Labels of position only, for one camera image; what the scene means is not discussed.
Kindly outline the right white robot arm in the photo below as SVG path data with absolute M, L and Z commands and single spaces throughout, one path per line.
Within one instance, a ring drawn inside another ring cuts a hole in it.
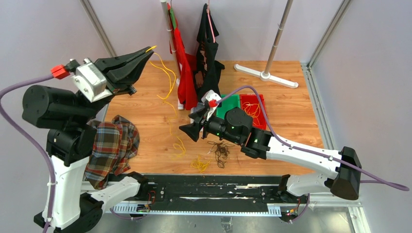
M 253 127 L 252 118 L 240 108 L 228 111 L 224 118 L 210 115 L 207 108 L 189 117 L 193 122 L 179 129 L 194 142 L 212 134 L 239 145 L 241 152 L 250 158 L 280 160 L 314 170 L 312 174 L 281 177 L 277 194 L 283 202 L 327 191 L 345 200 L 359 198 L 361 163 L 351 147 L 327 150 L 274 136 L 270 131 Z

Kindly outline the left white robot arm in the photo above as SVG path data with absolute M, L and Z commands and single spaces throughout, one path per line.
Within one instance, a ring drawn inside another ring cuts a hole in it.
M 43 86 L 40 81 L 26 90 L 22 118 L 48 130 L 46 159 L 53 168 L 47 204 L 34 217 L 40 227 L 53 228 L 56 233 L 85 233 L 125 199 L 148 197 L 148 179 L 137 172 L 93 193 L 82 192 L 82 183 L 97 132 L 89 122 L 115 96 L 136 92 L 134 84 L 153 53 L 153 48 L 146 47 L 95 61 L 72 59 L 54 67 L 51 75 L 71 77 L 77 92 Z

